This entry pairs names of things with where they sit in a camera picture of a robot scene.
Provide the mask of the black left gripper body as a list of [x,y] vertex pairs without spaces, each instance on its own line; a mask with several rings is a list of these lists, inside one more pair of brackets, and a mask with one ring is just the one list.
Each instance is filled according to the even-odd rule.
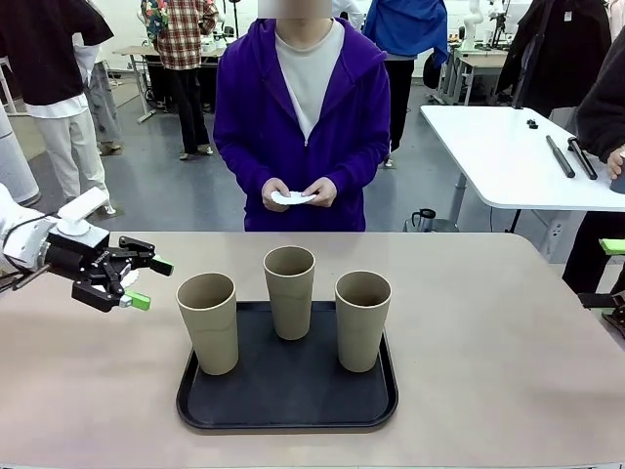
[[82,235],[63,234],[59,228],[52,228],[46,238],[46,262],[52,273],[62,277],[104,289],[122,289],[124,265],[113,266],[109,238],[109,231],[102,228],[89,228]]

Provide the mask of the bystander's hand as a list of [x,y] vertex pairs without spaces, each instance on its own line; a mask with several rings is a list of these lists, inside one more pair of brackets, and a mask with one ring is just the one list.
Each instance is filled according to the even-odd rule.
[[624,147],[613,150],[607,160],[607,172],[611,180],[616,180],[624,174]]

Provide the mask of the person's left hand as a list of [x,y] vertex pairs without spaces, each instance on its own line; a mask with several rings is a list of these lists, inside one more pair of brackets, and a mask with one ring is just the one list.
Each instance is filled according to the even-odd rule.
[[311,196],[308,204],[328,208],[337,196],[335,184],[328,178],[322,177],[312,183],[304,192],[303,196]]

